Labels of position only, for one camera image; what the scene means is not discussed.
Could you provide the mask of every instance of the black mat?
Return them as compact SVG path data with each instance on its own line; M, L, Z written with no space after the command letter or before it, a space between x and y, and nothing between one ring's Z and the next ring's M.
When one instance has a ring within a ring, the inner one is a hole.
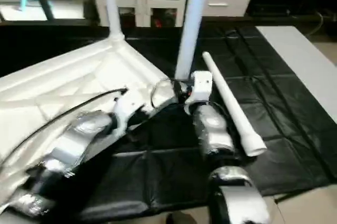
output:
M48 34L48 49L32 49L27 40L25 44L28 51L35 51L33 57L38 61L106 34L100 32L96 37L88 33L70 38L66 30L59 29ZM126 37L164 73L174 75L179 29L127 30ZM205 50L268 147L256 160L245 157L230 121L242 164L261 193L283 194L335 182L337 125L257 29L202 30L193 70L206 69L201 58ZM216 89L212 99L221 101ZM99 223L202 206L206 194L207 167L191 118L181 107L172 106L84 165L64 206L72 219Z

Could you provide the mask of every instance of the white tube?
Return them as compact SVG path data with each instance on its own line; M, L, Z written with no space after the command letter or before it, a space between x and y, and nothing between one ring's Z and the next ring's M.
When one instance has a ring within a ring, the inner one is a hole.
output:
M214 82L219 93L230 112L236 128L241 136L241 144L247 156L254 157L264 153L267 150L261 136L259 136L248 121L246 115L242 111L239 103L235 99L224 77L220 73L218 67L208 52L202 54L207 67L213 75Z
M105 0L107 15L109 18L110 37L115 40L124 38L121 31L120 14L118 12L118 6L116 0Z
M190 76L204 3L205 0L188 1L183 36L180 43L177 67L175 70L176 79L188 79Z

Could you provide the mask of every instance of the white panel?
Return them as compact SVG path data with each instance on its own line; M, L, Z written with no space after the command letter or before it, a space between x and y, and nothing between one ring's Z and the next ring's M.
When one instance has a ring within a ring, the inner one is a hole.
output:
M257 27L337 123L337 68L295 27Z
M37 106L1 109L0 156L7 156L10 150L43 123L45 123L45 119Z

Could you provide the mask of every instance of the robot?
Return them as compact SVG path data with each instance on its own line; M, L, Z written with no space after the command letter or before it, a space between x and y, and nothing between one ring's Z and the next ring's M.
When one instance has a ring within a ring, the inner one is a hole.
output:
M179 95L185 99L185 112L193 117L205 161L213 167L209 175L212 223L269 223L262 196L235 159L226 120L219 108L209 101L212 74L196 71L192 78L193 85L181 86ZM111 113L90 111L73 119L54 140L54 148L35 164L0 174L1 210L15 209L38 223L57 205L55 188L58 182L76 176L82 163L118 141L145 102L137 91L128 90L116 101Z

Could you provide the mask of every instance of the wire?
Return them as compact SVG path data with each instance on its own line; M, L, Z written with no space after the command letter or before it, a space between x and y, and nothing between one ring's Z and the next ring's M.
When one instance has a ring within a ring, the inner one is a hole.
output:
M99 98L102 98L103 96L106 96L108 94L112 94L112 93L116 93L116 92L126 92L127 89L126 88L120 88L120 89L115 89L115 90L110 90L110 91L106 91L104 93L101 93L99 95L96 95L95 97L93 98L90 98L88 99L87 101L85 102L82 102L81 104L63 112L62 114L54 117L53 119L51 119L50 121L48 121L46 124L44 124L43 126L41 126L40 128L38 128L37 130L35 130L34 132L32 132L29 136L27 136L25 139L23 139L14 149L11 150L11 152L4 158L4 160L2 160L2 162L0 163L0 172L3 168L3 165L8 162L8 160L12 157L12 155L17 152L18 149L20 149L28 140L30 140L32 137L34 137L35 135L39 134L41 131L43 131L44 129L46 129L47 127L49 127L51 124L55 123L56 121L62 119L64 116L72 113L73 111L99 99Z
M319 31L320 29L321 29L321 27L323 26L323 24L324 24L324 17L323 17L323 15L320 13L320 12L316 12L319 16L320 16L320 18L321 18L321 20L320 20L320 23L318 24L318 26L316 27L316 28L314 28L312 31L310 31L309 33L307 33L305 36L306 37L309 37L309 36L311 36L311 35L313 35L313 34L315 34L317 31Z

